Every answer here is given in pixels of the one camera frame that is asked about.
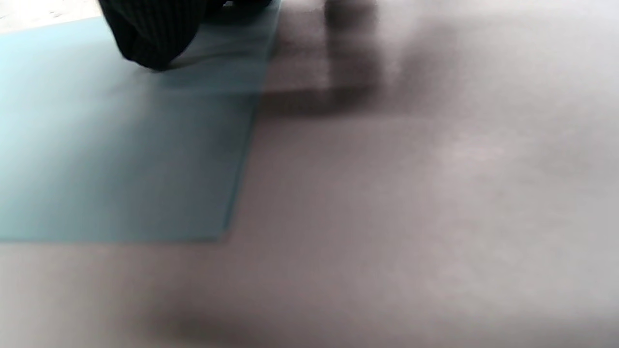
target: gray surface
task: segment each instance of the gray surface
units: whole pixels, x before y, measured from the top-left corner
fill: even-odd
[[[0,346],[615,347],[617,7],[428,3],[287,1],[228,241],[5,246]]]

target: gray floor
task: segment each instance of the gray floor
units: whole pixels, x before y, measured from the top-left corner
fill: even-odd
[[[3,246],[1,347],[617,346],[619,4],[327,8],[285,2],[229,239]]]

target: blue mat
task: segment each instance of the blue mat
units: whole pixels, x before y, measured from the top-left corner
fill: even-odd
[[[102,18],[0,36],[0,240],[220,237],[279,9],[205,24],[160,74]]]

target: black pinstriped fabric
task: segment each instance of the black pinstriped fabric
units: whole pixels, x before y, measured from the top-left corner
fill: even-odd
[[[221,0],[99,0],[126,59],[165,70],[196,36],[207,10]]]

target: light blue sheet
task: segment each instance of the light blue sheet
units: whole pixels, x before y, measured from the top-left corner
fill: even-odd
[[[160,74],[101,18],[0,36],[0,240],[220,237],[279,8],[205,25]]]

